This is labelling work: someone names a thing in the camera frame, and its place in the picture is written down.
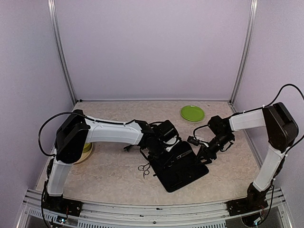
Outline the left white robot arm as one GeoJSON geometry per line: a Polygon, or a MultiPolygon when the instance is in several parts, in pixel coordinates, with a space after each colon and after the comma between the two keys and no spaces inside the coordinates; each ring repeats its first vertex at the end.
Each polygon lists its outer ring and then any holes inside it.
{"type": "Polygon", "coordinates": [[[181,141],[179,133],[170,121],[158,125],[146,121],[109,121],[86,116],[81,109],[65,112],[67,119],[56,132],[54,157],[46,193],[47,202],[56,211],[62,211],[66,200],[62,197],[65,182],[72,165],[83,153],[84,145],[95,142],[126,143],[148,149],[158,159],[181,141]]]}

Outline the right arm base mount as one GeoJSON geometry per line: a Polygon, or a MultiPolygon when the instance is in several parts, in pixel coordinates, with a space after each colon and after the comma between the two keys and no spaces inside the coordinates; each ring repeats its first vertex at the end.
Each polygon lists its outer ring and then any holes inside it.
{"type": "Polygon", "coordinates": [[[258,201],[250,201],[247,198],[229,200],[226,206],[230,216],[246,214],[252,211],[261,210],[268,207],[268,202],[265,199],[258,201]]]}

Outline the black tool pouch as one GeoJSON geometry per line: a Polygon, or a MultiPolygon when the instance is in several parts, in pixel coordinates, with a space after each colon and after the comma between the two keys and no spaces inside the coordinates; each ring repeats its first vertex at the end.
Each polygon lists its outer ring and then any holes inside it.
{"type": "Polygon", "coordinates": [[[168,161],[164,168],[160,167],[155,161],[150,164],[155,175],[160,180],[167,192],[174,192],[209,173],[206,165],[201,162],[196,163],[196,154],[191,154],[171,163],[177,155],[188,150],[192,150],[191,145],[182,141],[177,143],[169,152],[165,152],[164,161],[168,161]]]}

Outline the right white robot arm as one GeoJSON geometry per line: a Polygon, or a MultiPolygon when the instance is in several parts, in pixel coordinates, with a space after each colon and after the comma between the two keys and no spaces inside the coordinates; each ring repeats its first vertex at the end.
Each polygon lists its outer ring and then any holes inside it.
{"type": "Polygon", "coordinates": [[[247,196],[243,200],[243,207],[253,211],[260,206],[266,198],[271,184],[279,174],[287,150],[290,149],[299,134],[299,128],[292,115],[282,102],[234,114],[222,119],[219,116],[212,117],[208,122],[209,129],[215,137],[206,145],[201,145],[196,161],[210,164],[217,158],[217,152],[221,151],[227,143],[234,141],[234,132],[265,127],[268,136],[268,152],[262,167],[247,189],[247,196]]]}

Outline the silver scissors black blades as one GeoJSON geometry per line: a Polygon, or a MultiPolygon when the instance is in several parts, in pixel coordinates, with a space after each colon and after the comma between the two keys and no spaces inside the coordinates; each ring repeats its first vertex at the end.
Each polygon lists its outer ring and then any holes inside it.
{"type": "Polygon", "coordinates": [[[193,150],[188,150],[180,155],[177,155],[174,159],[171,160],[171,163],[174,163],[175,161],[187,156],[188,154],[191,154],[193,152],[193,150]]]}

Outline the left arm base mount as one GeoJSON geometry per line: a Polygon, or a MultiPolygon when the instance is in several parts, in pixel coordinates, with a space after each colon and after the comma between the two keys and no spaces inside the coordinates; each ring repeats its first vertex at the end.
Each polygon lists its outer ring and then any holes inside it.
{"type": "Polygon", "coordinates": [[[54,197],[45,192],[42,196],[43,209],[65,214],[66,216],[79,217],[82,211],[82,206],[83,202],[73,199],[66,199],[63,197],[63,195],[54,197]]]}

